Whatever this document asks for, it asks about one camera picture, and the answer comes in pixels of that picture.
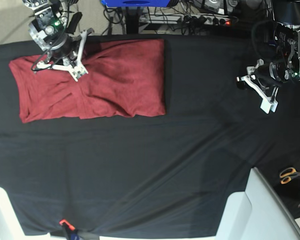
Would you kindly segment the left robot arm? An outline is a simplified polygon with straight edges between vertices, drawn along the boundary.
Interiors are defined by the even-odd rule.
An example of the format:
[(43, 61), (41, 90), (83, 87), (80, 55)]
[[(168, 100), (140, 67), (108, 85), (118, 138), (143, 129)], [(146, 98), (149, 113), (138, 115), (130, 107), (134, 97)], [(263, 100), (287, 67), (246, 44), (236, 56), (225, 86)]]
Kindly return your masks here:
[[(260, 109), (266, 114), (278, 106), (278, 90), (283, 84), (300, 81), (300, 0), (272, 0), (272, 18), (254, 24), (251, 43), (258, 60), (238, 76), (238, 87), (250, 88), (261, 98)], [(257, 47), (257, 30), (272, 24), (275, 56), (265, 57)]]

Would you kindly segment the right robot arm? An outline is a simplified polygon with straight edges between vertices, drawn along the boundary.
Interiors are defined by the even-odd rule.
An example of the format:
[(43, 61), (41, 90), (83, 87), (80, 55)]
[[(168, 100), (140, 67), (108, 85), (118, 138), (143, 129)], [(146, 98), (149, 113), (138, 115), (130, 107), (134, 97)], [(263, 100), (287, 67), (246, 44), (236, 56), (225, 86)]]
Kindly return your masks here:
[(70, 16), (70, 7), (77, 0), (24, 0), (23, 4), (33, 11), (34, 19), (28, 25), (33, 41), (43, 51), (31, 66), (33, 72), (57, 70), (68, 72), (75, 82), (88, 74), (82, 63), (87, 37), (92, 28), (75, 32), (83, 16), (78, 11)]

